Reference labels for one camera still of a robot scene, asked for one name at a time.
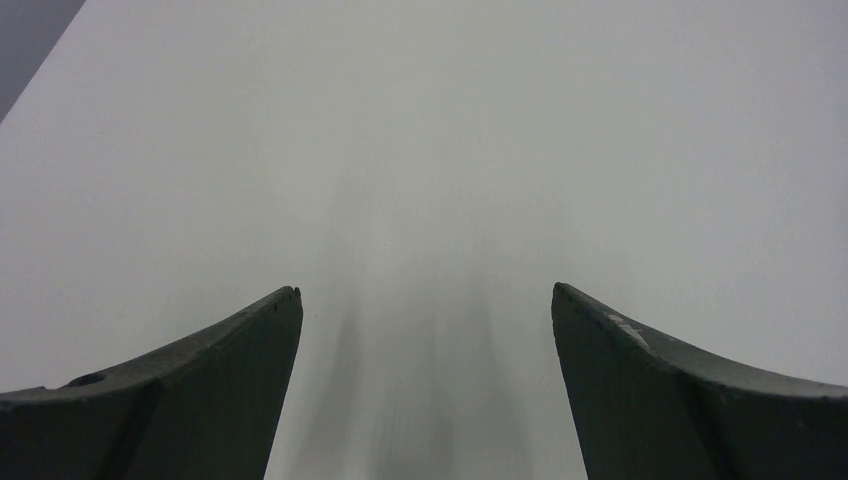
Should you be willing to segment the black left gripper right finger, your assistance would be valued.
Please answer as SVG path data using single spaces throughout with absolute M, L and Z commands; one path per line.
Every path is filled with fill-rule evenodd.
M 591 479 L 843 479 L 847 390 L 700 349 L 565 283 L 555 345 Z

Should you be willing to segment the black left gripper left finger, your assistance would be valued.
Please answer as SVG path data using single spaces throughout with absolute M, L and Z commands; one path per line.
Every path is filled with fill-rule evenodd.
M 296 358 L 284 287 L 132 360 L 1 396 L 5 479 L 261 479 Z

